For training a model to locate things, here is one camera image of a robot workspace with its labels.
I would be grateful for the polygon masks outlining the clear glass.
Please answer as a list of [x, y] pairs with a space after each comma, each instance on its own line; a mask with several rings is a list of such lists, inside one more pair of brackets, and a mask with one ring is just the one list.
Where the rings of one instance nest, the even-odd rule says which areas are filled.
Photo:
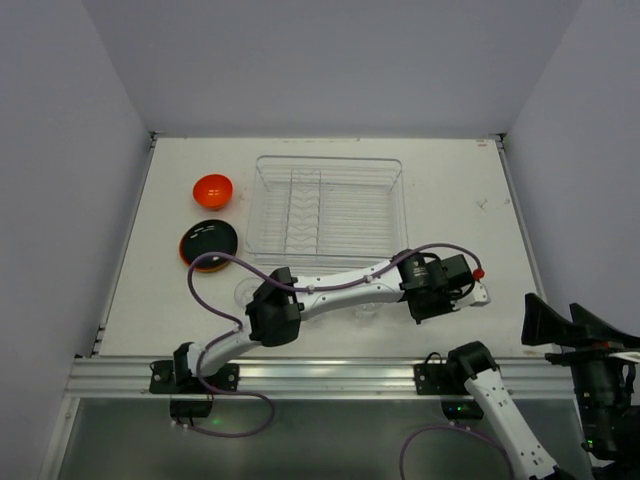
[[381, 308], [381, 303], [367, 303], [357, 305], [353, 310], [354, 317], [359, 322], [369, 322], [376, 318]]
[[250, 277], [241, 280], [234, 291], [234, 299], [236, 304], [244, 309], [253, 301], [254, 294], [262, 285], [263, 280], [257, 277]]

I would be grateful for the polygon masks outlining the black plate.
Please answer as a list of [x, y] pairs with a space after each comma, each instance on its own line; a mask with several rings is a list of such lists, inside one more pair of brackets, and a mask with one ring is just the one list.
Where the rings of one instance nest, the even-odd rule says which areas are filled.
[[179, 255], [183, 263], [190, 266], [200, 255], [208, 252], [223, 252], [235, 255], [238, 249], [238, 234], [233, 226], [219, 219], [201, 221], [182, 236]]

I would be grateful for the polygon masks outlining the orange bowl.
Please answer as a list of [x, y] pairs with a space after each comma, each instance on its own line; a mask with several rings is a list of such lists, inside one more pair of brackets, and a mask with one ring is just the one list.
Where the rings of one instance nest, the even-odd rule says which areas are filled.
[[221, 210], [231, 201], [233, 183], [225, 175], [214, 173], [201, 177], [193, 186], [192, 196], [202, 208]]

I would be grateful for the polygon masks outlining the orange plate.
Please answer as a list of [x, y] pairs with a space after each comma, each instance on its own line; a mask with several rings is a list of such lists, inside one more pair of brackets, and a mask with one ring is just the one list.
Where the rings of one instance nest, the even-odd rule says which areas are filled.
[[[183, 263], [189, 267], [193, 261], [202, 254], [208, 252], [223, 252], [229, 255], [237, 253], [238, 243], [236, 241], [223, 242], [222, 240], [197, 240], [187, 239], [180, 242], [179, 255]], [[212, 273], [225, 268], [229, 261], [220, 257], [202, 260], [196, 266], [196, 271]]]

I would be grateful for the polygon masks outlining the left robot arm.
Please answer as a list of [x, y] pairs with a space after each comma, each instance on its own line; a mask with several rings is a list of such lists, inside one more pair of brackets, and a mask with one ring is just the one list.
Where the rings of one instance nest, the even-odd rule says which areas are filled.
[[[195, 289], [195, 268], [218, 259], [236, 263], [263, 280], [242, 318], [206, 304]], [[233, 255], [208, 252], [189, 267], [188, 288], [201, 306], [232, 321], [235, 328], [206, 347], [192, 342], [178, 347], [173, 354], [175, 384], [182, 386], [193, 378], [214, 375], [230, 360], [258, 346], [289, 344], [298, 338], [303, 322], [334, 310], [405, 302], [417, 323], [451, 313], [457, 301], [473, 292], [483, 274], [483, 270], [471, 270], [462, 254], [443, 259], [418, 249], [403, 251], [370, 267], [315, 277], [295, 276], [288, 267], [266, 275]]]

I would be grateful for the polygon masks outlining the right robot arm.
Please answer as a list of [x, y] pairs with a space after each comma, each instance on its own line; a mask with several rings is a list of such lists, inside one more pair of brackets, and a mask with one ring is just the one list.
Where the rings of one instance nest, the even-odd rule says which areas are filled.
[[639, 476], [639, 407], [633, 402], [639, 373], [639, 339], [577, 303], [563, 318], [539, 296], [525, 297], [521, 341], [554, 344], [545, 356], [571, 373], [574, 400], [562, 419], [550, 402], [519, 405], [488, 348], [475, 341], [449, 352], [446, 367], [481, 408], [516, 479], [570, 479], [564, 461], [597, 460], [589, 479]]

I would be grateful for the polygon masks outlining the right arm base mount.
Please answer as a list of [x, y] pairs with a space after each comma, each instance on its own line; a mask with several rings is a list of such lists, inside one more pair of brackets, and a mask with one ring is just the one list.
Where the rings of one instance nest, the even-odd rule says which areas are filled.
[[413, 366], [416, 394], [440, 399], [442, 413], [454, 423], [480, 421], [484, 412], [461, 383], [451, 375], [446, 361], [438, 352]]

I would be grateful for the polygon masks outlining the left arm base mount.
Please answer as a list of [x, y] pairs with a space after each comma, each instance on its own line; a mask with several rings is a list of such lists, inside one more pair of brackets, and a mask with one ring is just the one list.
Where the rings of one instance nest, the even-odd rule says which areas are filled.
[[[205, 400], [171, 400], [169, 415], [172, 420], [188, 421], [194, 425], [196, 418], [206, 418], [213, 407], [213, 394], [206, 389], [196, 377], [189, 377], [183, 383], [175, 380], [173, 362], [171, 360], [157, 360], [150, 365], [151, 378], [149, 392], [155, 395], [205, 395]], [[235, 391], [240, 377], [240, 367], [229, 363], [224, 365], [216, 374], [205, 380], [212, 386], [228, 391]]]

